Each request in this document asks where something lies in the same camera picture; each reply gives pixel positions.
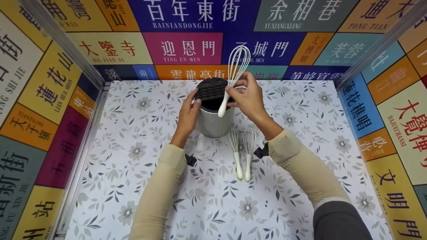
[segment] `stainless steel canister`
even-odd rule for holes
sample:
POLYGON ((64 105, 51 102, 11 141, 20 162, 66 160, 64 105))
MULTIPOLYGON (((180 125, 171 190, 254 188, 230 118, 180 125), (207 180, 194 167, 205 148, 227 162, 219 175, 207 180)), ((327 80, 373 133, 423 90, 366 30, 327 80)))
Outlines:
POLYGON ((218 116, 226 85, 227 81, 220 78, 206 79, 198 85, 198 94, 202 99, 202 106, 200 107, 196 129, 207 137, 218 138, 224 136, 233 123, 234 108, 228 108, 223 117, 218 116), (211 97, 204 100, 202 96, 206 95, 211 97))

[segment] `dark gray sleeve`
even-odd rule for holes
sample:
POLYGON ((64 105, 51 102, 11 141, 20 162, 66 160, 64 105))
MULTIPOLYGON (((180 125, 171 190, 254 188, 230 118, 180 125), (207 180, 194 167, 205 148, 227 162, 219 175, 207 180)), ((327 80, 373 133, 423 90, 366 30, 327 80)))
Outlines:
POLYGON ((326 202, 314 212, 315 240, 372 240, 356 208, 342 201, 326 202))

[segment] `hand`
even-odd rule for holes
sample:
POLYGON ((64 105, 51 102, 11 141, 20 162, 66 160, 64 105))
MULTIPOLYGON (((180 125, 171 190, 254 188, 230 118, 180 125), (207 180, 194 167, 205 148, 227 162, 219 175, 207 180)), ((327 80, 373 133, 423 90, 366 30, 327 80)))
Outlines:
POLYGON ((194 96, 197 93, 197 88, 194 89, 182 103, 181 110, 179 111, 178 126, 176 127, 175 134, 170 141, 179 148, 184 148, 188 136, 196 127, 197 116, 199 115, 200 105, 202 101, 197 99, 192 103, 194 96))
POLYGON ((234 88, 227 86, 225 90, 236 101, 229 102, 227 106, 238 107, 249 120, 261 130, 267 140, 271 140, 279 135, 283 128, 278 125, 267 113, 264 107, 263 90, 258 85, 254 75, 244 72, 241 79, 234 87, 245 86, 245 88, 234 88))
POLYGON ((263 90, 258 85, 254 75, 244 72, 242 78, 236 82, 234 87, 245 86, 246 88, 232 88, 227 86, 225 90, 236 101, 229 102, 227 106, 238 107, 249 120, 256 122, 260 118, 269 117, 264 107, 263 90))

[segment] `black clip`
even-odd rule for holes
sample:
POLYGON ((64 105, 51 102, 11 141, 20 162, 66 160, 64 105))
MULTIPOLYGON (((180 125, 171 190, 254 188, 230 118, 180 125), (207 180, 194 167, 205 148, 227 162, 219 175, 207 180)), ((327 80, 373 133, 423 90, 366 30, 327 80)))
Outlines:
POLYGON ((269 155, 269 152, 268 152, 268 143, 264 144, 264 148, 260 148, 260 147, 258 147, 258 148, 255 150, 254 155, 255 155, 257 158, 259 158, 259 159, 261 159, 261 158, 263 158, 263 157, 268 156, 268 155, 269 155))
POLYGON ((185 154, 185 161, 187 162, 188 166, 194 167, 194 165, 197 162, 197 158, 194 156, 189 156, 189 155, 185 154))

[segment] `floral tablecloth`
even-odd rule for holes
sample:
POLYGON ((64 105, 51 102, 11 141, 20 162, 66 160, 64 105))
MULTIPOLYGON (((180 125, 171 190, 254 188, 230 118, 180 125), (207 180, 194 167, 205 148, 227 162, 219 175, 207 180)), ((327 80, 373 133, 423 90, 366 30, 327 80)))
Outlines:
MULTIPOLYGON (((181 103, 197 81, 113 82, 87 158, 66 239, 128 238, 139 198, 181 103)), ((374 239, 391 239, 375 190, 332 82, 260 80, 267 111, 336 175, 374 239)), ((234 126, 252 124, 236 110, 234 126)), ((262 136, 257 137, 257 145, 262 136)), ((312 239, 313 207, 288 172, 254 158, 238 181, 226 136, 193 132, 187 166, 169 212, 165 239, 312 239)))

